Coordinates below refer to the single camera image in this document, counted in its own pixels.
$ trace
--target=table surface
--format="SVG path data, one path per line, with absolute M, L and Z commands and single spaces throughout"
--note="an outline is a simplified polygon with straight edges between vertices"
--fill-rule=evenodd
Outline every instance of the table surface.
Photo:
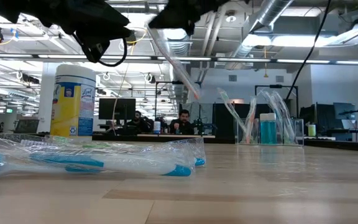
M 0 178 L 0 224 L 358 223 L 356 151 L 205 149 L 207 166 L 191 177 Z
M 162 137 L 162 138 L 215 138 L 213 135 L 198 134 L 137 134 L 139 137 Z

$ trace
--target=computer monitor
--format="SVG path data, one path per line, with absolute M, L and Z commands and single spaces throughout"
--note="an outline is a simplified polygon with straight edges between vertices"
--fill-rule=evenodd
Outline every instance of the computer monitor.
M 99 119 L 112 119 L 115 98 L 99 99 Z M 127 120 L 135 117 L 136 99 L 119 98 L 114 112 L 114 119 Z
M 301 111 L 299 112 L 300 119 L 303 119 L 303 122 L 306 124 L 307 122 L 314 123 L 314 105 L 309 107 L 302 107 Z
M 335 119 L 349 119 L 355 120 L 356 115 L 354 113 L 349 113 L 350 111 L 355 111 L 356 106 L 352 103 L 334 103 L 335 109 Z
M 37 133 L 39 122 L 40 120 L 38 119 L 20 119 L 14 133 Z

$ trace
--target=bottle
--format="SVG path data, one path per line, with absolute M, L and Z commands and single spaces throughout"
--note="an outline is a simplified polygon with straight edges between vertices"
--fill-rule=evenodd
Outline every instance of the bottle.
M 260 114 L 260 142 L 277 144 L 276 114 Z
M 154 131 L 154 134 L 160 134 L 161 133 L 161 122 L 160 121 L 154 121 L 153 131 Z

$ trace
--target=plastic bag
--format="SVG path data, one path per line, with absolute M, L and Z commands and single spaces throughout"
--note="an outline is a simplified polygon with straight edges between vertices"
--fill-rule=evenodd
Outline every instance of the plastic bag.
M 284 144 L 297 144 L 294 125 L 291 121 L 290 112 L 286 104 L 283 101 L 283 98 L 276 92 L 273 91 L 272 94 L 267 91 L 260 92 L 265 100 L 267 101 L 269 107 L 276 114 L 276 122 L 278 124 L 278 130 L 280 133 L 284 134 Z
M 149 26 L 147 26 L 147 30 L 149 31 L 149 34 L 152 36 L 161 54 L 172 65 L 174 71 L 176 71 L 177 75 L 180 78 L 180 81 L 183 82 L 183 84 L 187 87 L 187 89 L 189 89 L 189 91 L 193 92 L 197 100 L 200 99 L 201 91 L 199 86 L 191 80 L 186 69 L 181 64 L 180 60 L 177 58 L 174 51 L 170 48 L 168 40 L 167 38 L 165 38 L 165 35 L 163 34 L 163 30 L 151 29 Z
M 240 125 L 240 128 L 242 129 L 244 136 L 247 135 L 247 128 L 246 128 L 246 124 L 244 124 L 244 122 L 242 122 L 240 116 L 237 114 L 236 110 L 234 109 L 233 105 L 231 105 L 230 103 L 230 99 L 226 93 L 226 91 L 224 91 L 221 88 L 218 88 L 218 92 L 222 97 L 222 100 L 224 102 L 224 105 L 226 106 L 227 110 L 229 110 L 230 114 L 233 115 L 234 119 L 238 122 L 238 124 Z
M 46 136 L 47 142 L 51 142 L 55 145 L 63 146 L 78 146 L 78 141 L 73 141 L 70 138 L 60 137 L 60 136 Z M 203 138 L 193 138 L 186 140 L 178 140 L 169 142 L 171 148 L 190 151 L 195 160 L 195 166 L 203 166 L 206 163 L 206 156 L 204 150 L 204 139 Z M 169 150 L 166 144 L 162 145 L 151 145 L 151 146 L 136 146 L 123 143 L 115 142 L 83 142 L 80 144 L 80 147 L 88 149 L 112 149 L 114 151 L 127 151 L 127 152 L 144 152 L 144 151 L 164 151 L 165 149 Z
M 203 143 L 189 139 L 140 147 L 105 142 L 79 147 L 23 134 L 2 134 L 0 175 L 36 173 L 99 173 L 105 171 L 150 175 L 189 176 L 195 172 L 191 149 Z
M 257 139 L 252 139 L 252 132 L 254 127 L 255 121 L 255 111 L 256 111 L 256 97 L 251 97 L 249 112 L 246 119 L 246 132 L 244 133 L 244 138 L 247 144 L 254 144 L 257 143 Z

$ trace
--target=pillar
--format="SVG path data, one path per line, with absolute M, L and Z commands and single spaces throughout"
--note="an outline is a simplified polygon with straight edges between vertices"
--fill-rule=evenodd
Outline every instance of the pillar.
M 15 130 L 15 124 L 17 121 L 17 107 L 6 107 L 6 109 L 12 110 L 12 113 L 6 112 L 1 122 L 4 123 L 4 132 L 13 133 Z
M 61 63 L 44 62 L 41 79 L 41 92 L 38 118 L 40 123 L 37 132 L 50 132 L 50 118 L 52 115 L 53 89 L 55 86 L 56 68 Z

